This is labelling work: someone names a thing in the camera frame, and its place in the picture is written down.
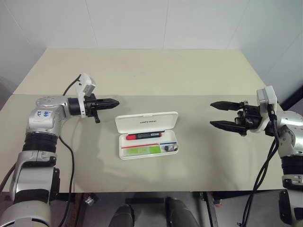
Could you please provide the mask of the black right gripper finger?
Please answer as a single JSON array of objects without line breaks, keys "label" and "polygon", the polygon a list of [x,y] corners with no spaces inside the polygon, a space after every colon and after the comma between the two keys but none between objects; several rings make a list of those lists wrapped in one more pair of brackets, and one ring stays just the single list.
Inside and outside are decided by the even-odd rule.
[{"label": "black right gripper finger", "polygon": [[228,102],[228,101],[218,101],[211,103],[210,106],[218,109],[218,110],[224,110],[224,111],[238,111],[243,108],[244,103],[243,102]]},{"label": "black right gripper finger", "polygon": [[230,131],[240,134],[241,136],[247,135],[247,129],[243,125],[237,125],[235,122],[229,121],[210,121],[210,124],[218,129]]}]

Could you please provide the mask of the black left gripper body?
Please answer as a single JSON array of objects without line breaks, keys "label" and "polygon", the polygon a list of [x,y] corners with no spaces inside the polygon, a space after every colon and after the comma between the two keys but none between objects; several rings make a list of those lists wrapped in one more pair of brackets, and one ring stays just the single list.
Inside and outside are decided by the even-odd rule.
[{"label": "black left gripper body", "polygon": [[87,117],[93,117],[95,119],[95,123],[100,123],[100,119],[98,116],[98,100],[94,94],[90,96],[85,96],[84,107],[85,107],[85,114]]}]

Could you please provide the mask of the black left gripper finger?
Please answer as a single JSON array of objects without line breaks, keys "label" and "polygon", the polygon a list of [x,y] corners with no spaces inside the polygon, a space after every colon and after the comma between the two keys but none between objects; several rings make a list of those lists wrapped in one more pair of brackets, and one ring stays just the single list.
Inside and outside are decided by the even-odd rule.
[{"label": "black left gripper finger", "polygon": [[119,105],[119,101],[112,98],[97,99],[98,105]]},{"label": "black left gripper finger", "polygon": [[97,110],[113,109],[118,105],[119,103],[102,103],[97,105]]}]

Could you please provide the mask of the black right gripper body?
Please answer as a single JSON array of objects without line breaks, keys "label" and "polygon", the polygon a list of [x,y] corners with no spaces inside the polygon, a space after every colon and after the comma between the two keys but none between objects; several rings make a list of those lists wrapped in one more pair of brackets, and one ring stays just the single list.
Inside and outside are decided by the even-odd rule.
[{"label": "black right gripper body", "polygon": [[247,101],[240,102],[235,124],[245,128],[245,130],[257,129],[262,117],[258,106],[249,105]]}]

